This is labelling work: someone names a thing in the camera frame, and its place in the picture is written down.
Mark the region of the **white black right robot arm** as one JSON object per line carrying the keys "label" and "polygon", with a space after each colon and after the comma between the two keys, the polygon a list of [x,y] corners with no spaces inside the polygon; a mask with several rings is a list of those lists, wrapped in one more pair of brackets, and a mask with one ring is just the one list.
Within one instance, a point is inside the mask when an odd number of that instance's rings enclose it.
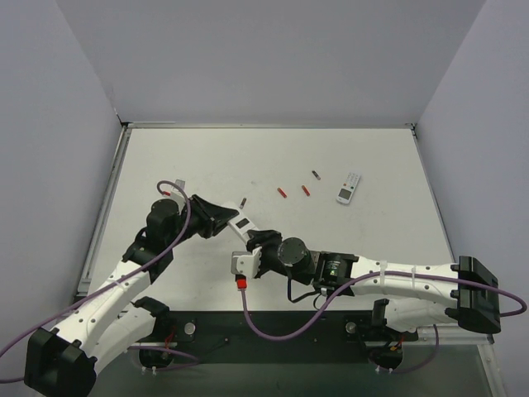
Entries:
{"label": "white black right robot arm", "polygon": [[398,264],[311,251],[302,240],[284,239],[274,230],[248,231],[246,248],[260,253],[257,276],[272,271],[326,297],[385,297],[387,303],[374,305],[374,321],[395,332],[446,323],[482,334],[501,330],[498,279],[472,256],[455,264]]}

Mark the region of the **long white remote control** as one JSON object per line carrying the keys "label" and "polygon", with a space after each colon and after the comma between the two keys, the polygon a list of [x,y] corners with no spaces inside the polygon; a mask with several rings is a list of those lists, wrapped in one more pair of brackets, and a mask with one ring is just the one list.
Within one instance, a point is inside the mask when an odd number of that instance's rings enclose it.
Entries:
{"label": "long white remote control", "polygon": [[233,202],[225,202],[222,207],[235,210],[237,215],[233,217],[228,226],[246,245],[250,240],[250,231],[258,231],[259,228],[248,218],[243,210]]}

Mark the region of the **red orange battery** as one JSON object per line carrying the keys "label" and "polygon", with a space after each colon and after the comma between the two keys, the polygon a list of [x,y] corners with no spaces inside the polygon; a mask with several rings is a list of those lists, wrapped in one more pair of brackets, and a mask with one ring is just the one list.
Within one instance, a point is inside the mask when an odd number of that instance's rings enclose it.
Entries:
{"label": "red orange battery", "polygon": [[303,192],[306,194],[306,196],[310,197],[311,196],[311,193],[310,191],[308,190],[307,186],[305,186],[304,184],[301,186]]}
{"label": "red orange battery", "polygon": [[277,188],[277,191],[284,199],[288,197],[288,195],[281,188]]}

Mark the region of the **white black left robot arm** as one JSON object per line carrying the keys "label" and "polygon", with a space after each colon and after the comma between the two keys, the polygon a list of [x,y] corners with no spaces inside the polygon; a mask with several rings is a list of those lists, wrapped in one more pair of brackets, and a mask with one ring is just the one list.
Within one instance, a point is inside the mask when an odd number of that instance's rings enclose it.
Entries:
{"label": "white black left robot arm", "polygon": [[153,203],[145,227],[102,285],[51,330],[32,333],[25,385],[44,396],[87,396],[99,373],[129,346],[165,337],[169,309],[162,303],[141,299],[139,308],[122,310],[167,268],[174,246],[194,235],[214,237],[238,214],[197,195],[185,204],[171,198]]}

